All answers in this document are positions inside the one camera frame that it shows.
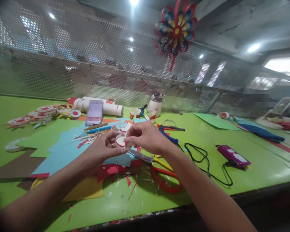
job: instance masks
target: hand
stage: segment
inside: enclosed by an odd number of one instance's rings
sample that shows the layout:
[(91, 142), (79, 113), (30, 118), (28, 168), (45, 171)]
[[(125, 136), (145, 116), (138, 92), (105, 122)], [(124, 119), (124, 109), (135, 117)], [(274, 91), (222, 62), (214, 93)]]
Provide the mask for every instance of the hand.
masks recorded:
[(173, 143), (150, 121), (132, 124), (124, 140), (156, 155), (163, 155), (173, 147)]
[(110, 130), (96, 138), (89, 148), (77, 157), (75, 161), (78, 161), (86, 170), (94, 170), (106, 159), (126, 154), (128, 152), (126, 148), (116, 147), (115, 138), (119, 134), (121, 133)]

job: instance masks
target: blurred label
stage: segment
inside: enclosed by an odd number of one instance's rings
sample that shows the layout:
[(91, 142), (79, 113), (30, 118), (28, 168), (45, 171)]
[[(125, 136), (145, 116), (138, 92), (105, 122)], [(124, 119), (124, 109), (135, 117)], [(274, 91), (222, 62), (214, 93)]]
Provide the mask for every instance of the blurred label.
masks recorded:
[(103, 100), (90, 100), (86, 125), (100, 124), (103, 115)]

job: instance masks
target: purple device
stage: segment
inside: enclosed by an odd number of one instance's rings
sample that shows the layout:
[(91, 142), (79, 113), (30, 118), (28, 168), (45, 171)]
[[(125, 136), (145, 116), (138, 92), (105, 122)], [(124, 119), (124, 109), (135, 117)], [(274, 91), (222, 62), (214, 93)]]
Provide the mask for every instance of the purple device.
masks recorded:
[(219, 151), (228, 161), (235, 161), (237, 163), (237, 166), (235, 167), (238, 169), (245, 169), (247, 165), (251, 164), (251, 162), (227, 145), (217, 145), (216, 147), (218, 147), (217, 151)]

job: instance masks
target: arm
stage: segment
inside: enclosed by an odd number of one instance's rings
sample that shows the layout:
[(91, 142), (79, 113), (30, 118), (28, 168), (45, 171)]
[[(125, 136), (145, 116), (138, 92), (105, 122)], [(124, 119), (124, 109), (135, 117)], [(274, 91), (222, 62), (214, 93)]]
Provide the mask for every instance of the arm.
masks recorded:
[(151, 122), (133, 124), (125, 140), (164, 157), (183, 183), (210, 231), (256, 231), (235, 201)]
[(97, 138), (79, 157), (43, 183), (27, 192), (0, 211), (0, 225), (7, 231), (31, 231), (56, 203), (60, 202), (79, 182), (92, 176), (104, 160), (127, 153), (112, 148), (115, 131)]

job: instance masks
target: brown paper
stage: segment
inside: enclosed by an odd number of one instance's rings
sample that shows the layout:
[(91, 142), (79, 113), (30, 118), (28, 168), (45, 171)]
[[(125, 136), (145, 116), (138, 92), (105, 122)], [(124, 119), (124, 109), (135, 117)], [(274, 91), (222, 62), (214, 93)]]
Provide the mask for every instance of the brown paper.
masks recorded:
[(36, 149), (30, 149), (0, 168), (0, 178), (26, 178), (46, 159), (30, 157)]

